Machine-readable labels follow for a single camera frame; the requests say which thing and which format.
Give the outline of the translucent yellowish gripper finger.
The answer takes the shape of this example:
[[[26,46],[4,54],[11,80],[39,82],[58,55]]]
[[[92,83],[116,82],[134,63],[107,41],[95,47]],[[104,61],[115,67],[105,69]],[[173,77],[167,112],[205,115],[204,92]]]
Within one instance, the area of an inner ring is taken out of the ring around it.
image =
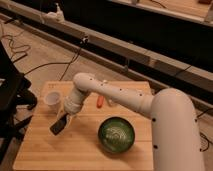
[[[56,115],[56,120],[60,120],[65,115],[67,115],[67,112],[65,111],[64,107],[60,107],[60,109]]]

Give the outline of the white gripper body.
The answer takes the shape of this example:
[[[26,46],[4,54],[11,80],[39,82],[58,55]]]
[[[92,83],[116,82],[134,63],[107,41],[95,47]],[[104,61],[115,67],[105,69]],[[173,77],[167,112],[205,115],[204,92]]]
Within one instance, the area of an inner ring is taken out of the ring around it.
[[[73,89],[64,99],[64,111],[70,115],[76,115],[81,111],[88,96],[88,92]]]

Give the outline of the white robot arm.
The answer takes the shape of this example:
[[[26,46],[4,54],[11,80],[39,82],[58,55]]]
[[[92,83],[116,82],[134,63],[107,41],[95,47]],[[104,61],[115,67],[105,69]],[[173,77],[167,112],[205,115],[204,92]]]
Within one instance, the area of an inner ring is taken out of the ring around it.
[[[154,171],[205,171],[196,111],[182,91],[166,88],[156,95],[104,83],[78,73],[64,100],[64,111],[76,115],[91,92],[103,95],[152,121]]]

